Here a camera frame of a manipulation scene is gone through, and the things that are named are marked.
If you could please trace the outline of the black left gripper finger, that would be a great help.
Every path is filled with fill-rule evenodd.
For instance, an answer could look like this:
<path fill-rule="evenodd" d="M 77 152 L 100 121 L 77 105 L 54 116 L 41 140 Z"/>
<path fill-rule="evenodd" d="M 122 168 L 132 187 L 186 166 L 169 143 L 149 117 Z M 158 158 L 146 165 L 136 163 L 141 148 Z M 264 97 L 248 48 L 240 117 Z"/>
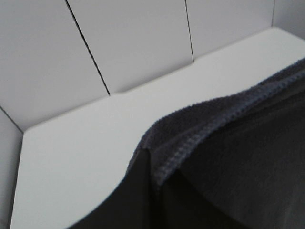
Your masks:
<path fill-rule="evenodd" d="M 155 212 L 150 179 L 150 153 L 138 151 L 117 188 L 71 229 L 154 229 Z"/>

